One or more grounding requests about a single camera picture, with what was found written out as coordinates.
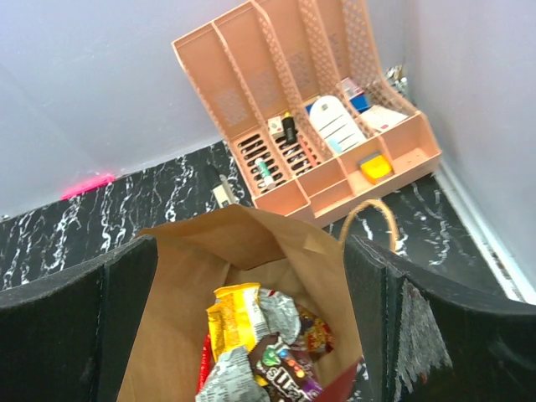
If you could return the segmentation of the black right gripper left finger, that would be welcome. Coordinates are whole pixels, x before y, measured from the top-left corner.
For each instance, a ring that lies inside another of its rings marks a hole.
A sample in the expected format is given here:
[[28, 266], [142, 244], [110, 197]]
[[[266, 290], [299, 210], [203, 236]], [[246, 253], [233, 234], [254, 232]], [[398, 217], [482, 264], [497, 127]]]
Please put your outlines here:
[[157, 269], [150, 235], [1, 293], [3, 401], [115, 401]]

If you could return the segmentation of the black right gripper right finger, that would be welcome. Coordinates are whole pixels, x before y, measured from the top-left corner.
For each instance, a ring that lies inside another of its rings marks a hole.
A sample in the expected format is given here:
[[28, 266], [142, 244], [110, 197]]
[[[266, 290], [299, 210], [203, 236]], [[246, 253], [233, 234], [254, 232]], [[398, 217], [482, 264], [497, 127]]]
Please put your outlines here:
[[532, 401], [535, 308], [478, 291], [362, 237], [343, 248], [377, 401]]

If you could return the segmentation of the brown M&M's packet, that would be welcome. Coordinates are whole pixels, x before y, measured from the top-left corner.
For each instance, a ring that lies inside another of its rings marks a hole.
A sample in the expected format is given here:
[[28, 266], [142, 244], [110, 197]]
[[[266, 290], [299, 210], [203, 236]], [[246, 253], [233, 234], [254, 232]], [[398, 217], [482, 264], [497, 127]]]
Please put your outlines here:
[[323, 392], [305, 354], [293, 350], [278, 332], [262, 338], [248, 359], [270, 401], [313, 401]]

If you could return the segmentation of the red brown paper bag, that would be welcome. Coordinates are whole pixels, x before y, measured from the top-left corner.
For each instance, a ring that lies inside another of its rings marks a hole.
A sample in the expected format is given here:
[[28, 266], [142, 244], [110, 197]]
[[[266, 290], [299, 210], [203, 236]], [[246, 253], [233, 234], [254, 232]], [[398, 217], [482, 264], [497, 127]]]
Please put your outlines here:
[[351, 394], [364, 338], [355, 312], [367, 291], [347, 232], [334, 238], [312, 224], [233, 204], [147, 234], [157, 242], [157, 270], [119, 400], [193, 400], [214, 291], [243, 282], [292, 296], [327, 322], [335, 348], [316, 366], [322, 400]]

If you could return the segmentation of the yellow snack packet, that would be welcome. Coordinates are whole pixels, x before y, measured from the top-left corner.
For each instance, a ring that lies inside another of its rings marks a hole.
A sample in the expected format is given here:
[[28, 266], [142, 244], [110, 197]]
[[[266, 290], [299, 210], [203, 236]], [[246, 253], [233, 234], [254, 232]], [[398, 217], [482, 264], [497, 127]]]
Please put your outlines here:
[[271, 333], [260, 309], [260, 283], [224, 286], [214, 291], [215, 302], [206, 312], [214, 361], [223, 353], [244, 346], [251, 351]]

